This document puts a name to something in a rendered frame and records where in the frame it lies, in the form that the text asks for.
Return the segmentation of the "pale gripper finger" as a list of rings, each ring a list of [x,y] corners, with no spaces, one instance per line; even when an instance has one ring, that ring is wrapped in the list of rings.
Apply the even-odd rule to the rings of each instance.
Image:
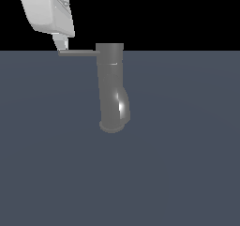
[[[53,34],[52,39],[58,51],[68,49],[68,37],[63,34]]]

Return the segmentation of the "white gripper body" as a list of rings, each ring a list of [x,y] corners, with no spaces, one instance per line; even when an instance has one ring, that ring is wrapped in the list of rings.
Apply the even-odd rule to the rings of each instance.
[[[69,0],[21,0],[27,20],[39,32],[75,37]]]

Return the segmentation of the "grey cylindrical peg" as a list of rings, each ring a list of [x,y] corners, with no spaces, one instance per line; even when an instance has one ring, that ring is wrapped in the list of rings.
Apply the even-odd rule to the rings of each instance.
[[[100,128],[107,133],[122,130],[130,120],[129,99],[123,86],[123,64],[98,64]]]

